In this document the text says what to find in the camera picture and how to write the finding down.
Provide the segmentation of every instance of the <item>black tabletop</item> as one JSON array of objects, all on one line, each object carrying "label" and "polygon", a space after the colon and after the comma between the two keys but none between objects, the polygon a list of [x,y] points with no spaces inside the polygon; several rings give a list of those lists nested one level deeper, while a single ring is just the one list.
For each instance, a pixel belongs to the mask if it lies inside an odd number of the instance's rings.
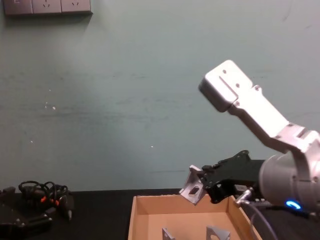
[{"label": "black tabletop", "polygon": [[[68,222],[60,215],[53,218],[50,231],[29,240],[127,240],[134,196],[177,194],[178,189],[115,190],[74,192],[75,211]],[[29,209],[17,205],[23,214]],[[263,210],[279,240],[319,240],[319,223],[284,210]],[[264,224],[255,224],[264,240],[272,239]]]}]

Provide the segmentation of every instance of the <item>blue led light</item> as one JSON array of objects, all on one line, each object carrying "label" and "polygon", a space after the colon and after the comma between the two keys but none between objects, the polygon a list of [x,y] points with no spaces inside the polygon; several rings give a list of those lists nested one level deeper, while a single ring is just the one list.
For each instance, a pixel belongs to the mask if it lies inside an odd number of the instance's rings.
[{"label": "blue led light", "polygon": [[286,201],[285,205],[287,205],[289,208],[295,209],[295,210],[300,210],[301,206],[299,205],[299,203],[297,203],[296,201]]}]

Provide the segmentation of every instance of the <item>wall socket panel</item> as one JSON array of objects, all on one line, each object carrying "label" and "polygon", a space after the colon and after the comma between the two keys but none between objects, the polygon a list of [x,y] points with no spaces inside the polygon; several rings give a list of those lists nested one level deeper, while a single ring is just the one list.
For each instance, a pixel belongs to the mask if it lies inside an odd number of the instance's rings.
[{"label": "wall socket panel", "polygon": [[92,14],[90,0],[2,0],[7,16]]}]

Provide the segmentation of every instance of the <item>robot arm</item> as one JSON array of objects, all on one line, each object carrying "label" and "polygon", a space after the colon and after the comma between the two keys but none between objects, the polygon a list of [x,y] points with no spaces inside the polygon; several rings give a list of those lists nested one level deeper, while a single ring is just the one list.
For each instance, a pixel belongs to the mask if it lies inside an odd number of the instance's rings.
[{"label": "robot arm", "polygon": [[289,122],[231,60],[208,72],[199,89],[219,112],[238,116],[265,146],[283,153],[260,169],[264,198],[274,205],[293,202],[320,212],[319,133]]}]

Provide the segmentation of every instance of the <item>electrical outlet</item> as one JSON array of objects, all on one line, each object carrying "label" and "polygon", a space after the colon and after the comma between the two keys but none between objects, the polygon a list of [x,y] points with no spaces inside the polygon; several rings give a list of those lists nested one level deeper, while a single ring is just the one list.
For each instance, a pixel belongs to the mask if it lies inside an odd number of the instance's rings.
[{"label": "electrical outlet", "polygon": [[32,0],[3,0],[6,15],[32,14]]},{"label": "electrical outlet", "polygon": [[90,0],[61,0],[61,9],[63,13],[91,13],[91,4]]},{"label": "electrical outlet", "polygon": [[61,0],[32,0],[34,14],[61,13]]}]

